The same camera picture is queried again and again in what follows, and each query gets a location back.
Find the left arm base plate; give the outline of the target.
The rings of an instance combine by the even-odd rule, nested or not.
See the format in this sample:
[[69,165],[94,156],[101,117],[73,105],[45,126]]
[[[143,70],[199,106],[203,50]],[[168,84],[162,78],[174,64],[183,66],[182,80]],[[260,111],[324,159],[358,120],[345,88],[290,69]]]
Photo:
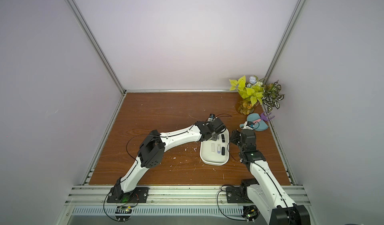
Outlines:
[[147,202],[149,190],[149,187],[136,187],[133,191],[124,193],[121,188],[112,187],[109,194],[107,195],[107,203],[144,204]]

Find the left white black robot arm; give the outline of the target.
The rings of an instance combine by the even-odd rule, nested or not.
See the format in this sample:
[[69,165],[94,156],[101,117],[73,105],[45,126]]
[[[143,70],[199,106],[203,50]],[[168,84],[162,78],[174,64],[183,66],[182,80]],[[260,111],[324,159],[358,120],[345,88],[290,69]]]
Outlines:
[[109,197],[114,196],[113,200],[116,201],[123,195],[130,196],[144,174],[158,166],[168,150],[192,142],[209,141],[226,129],[222,120],[216,117],[209,121],[197,121],[187,128],[172,132],[151,131],[141,143],[138,155],[134,158],[134,164],[123,177],[117,180],[110,190]]

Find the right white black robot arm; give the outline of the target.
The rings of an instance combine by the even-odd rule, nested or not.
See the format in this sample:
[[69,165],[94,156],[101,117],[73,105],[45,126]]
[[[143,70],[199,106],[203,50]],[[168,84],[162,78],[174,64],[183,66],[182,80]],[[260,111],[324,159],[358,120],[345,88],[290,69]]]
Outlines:
[[230,142],[239,147],[240,162],[253,175],[254,181],[244,180],[243,191],[257,207],[269,225],[310,225],[307,208],[298,205],[273,175],[269,164],[256,146],[254,130],[235,130]]

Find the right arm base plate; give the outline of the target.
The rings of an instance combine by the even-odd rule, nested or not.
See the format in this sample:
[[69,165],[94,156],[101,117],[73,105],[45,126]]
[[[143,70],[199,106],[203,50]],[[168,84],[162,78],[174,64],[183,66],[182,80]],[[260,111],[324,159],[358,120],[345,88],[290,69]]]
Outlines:
[[245,204],[251,203],[249,200],[245,199],[240,192],[239,187],[225,187],[227,203],[229,204]]

